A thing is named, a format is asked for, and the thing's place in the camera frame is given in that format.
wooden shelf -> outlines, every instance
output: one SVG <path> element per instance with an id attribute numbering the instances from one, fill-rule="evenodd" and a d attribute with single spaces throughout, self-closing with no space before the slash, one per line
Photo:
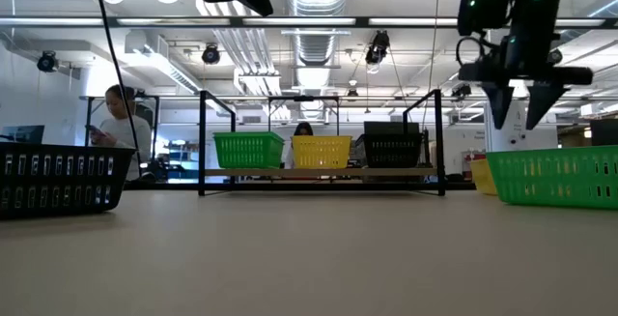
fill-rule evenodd
<path id="1" fill-rule="evenodd" d="M 348 169 L 206 169 L 206 176 L 433 176 L 434 168 L 348 168 Z"/>

beige table surface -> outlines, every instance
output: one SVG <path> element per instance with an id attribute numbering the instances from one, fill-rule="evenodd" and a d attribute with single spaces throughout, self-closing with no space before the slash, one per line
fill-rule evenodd
<path id="1" fill-rule="evenodd" d="M 618 315 L 618 212 L 475 192 L 126 192 L 0 223 L 0 315 Z"/>

ceiling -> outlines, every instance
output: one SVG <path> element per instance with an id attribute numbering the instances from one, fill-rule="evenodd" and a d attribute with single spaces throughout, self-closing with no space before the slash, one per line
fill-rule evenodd
<path id="1" fill-rule="evenodd" d="M 562 0 L 560 17 L 587 17 L 594 11 L 615 0 Z M 286 0 L 271 0 L 276 15 L 287 15 Z M 100 15 L 98 5 L 94 0 L 14 0 L 16 15 L 62 15 L 85 16 Z M 346 15 L 363 16 L 456 16 L 460 0 L 347 0 Z M 179 0 L 174 4 L 164 4 L 157 0 L 125 0 L 117 5 L 107 5 L 110 15 L 119 16 L 199 16 L 195 0 Z M 12 14 L 12 0 L 0 0 L 0 14 Z M 295 71 L 292 69 L 294 51 L 292 40 L 283 36 L 282 30 L 267 29 L 267 43 L 273 62 L 281 73 L 281 88 L 290 89 L 295 86 Z M 455 60 L 455 47 L 459 40 L 456 30 L 447 29 L 393 29 L 388 30 L 392 56 L 388 56 L 381 64 L 377 74 L 367 74 L 365 71 L 364 51 L 367 43 L 375 35 L 376 30 L 352 29 L 349 36 L 339 37 L 336 47 L 335 64 L 340 67 L 331 71 L 327 94 L 345 95 L 350 88 L 349 80 L 358 81 L 359 94 L 370 96 L 393 96 L 405 94 L 421 95 L 428 89 L 442 88 L 447 93 L 459 81 L 453 78 L 459 65 Z M 158 70 L 148 66 L 140 66 L 132 61 L 134 54 L 125 54 L 125 39 L 128 30 L 112 30 L 115 49 L 120 53 L 123 68 L 127 77 L 134 85 L 143 86 L 147 91 L 159 94 L 174 95 L 179 92 L 176 84 Z M 503 34 L 495 31 L 491 34 L 494 42 L 498 42 Z M 224 55 L 223 61 L 217 66 L 205 66 L 201 53 L 207 43 L 217 43 L 217 38 L 210 29 L 157 29 L 148 31 L 148 36 L 165 39 L 170 45 L 170 57 L 183 71 L 190 72 L 194 77 L 203 80 L 205 88 L 219 95 L 237 95 L 238 91 L 232 80 L 234 65 Z M 19 29 L 14 41 L 24 48 L 31 48 L 33 55 L 37 49 L 32 43 L 43 41 L 73 40 L 85 41 L 103 54 L 83 51 L 81 53 L 67 52 L 63 61 L 70 61 L 78 67 L 92 67 L 100 64 L 98 58 L 105 58 L 108 46 L 102 29 Z M 569 66 L 590 67 L 600 72 L 593 86 L 574 88 L 568 95 L 578 97 L 587 93 L 615 95 L 603 90 L 618 88 L 618 31 L 591 31 L 582 37 L 560 46 L 564 54 L 563 63 Z M 463 44 L 463 57 L 468 61 L 476 58 L 477 49 L 474 43 Z M 577 101 L 564 104 L 565 107 L 578 107 Z"/>

dark hair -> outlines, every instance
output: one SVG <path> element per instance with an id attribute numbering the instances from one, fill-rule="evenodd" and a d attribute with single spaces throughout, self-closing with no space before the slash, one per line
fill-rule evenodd
<path id="1" fill-rule="evenodd" d="M 112 85 L 110 86 L 107 91 L 105 92 L 105 94 L 108 93 L 112 93 L 114 94 L 118 99 L 121 99 L 123 96 L 121 95 L 121 88 L 120 85 L 116 84 L 116 85 Z M 135 100 L 135 89 L 131 88 L 131 87 L 125 87 L 125 96 L 126 96 L 126 100 L 127 101 L 131 101 L 131 100 Z"/>
<path id="2" fill-rule="evenodd" d="M 313 136 L 313 129 L 311 129 L 311 124 L 309 124 L 307 122 L 302 122 L 302 123 L 298 124 L 298 126 L 296 127 L 296 131 L 294 132 L 294 136 L 299 136 L 300 135 L 300 131 L 302 129 L 306 129 L 307 132 L 309 132 L 309 135 Z"/>

white shirt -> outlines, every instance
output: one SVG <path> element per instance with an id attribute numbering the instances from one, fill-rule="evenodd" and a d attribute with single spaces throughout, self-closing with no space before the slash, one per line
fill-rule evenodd
<path id="1" fill-rule="evenodd" d="M 139 145 L 139 157 L 142 162 L 148 162 L 151 158 L 151 127 L 146 120 L 137 116 L 133 116 L 133 124 Z M 100 130 L 109 133 L 118 140 L 114 147 L 135 148 L 131 124 L 128 119 L 107 119 L 100 125 Z M 126 179 L 135 180 L 137 178 L 139 178 L 139 164 L 137 163 L 137 156 L 133 156 Z"/>

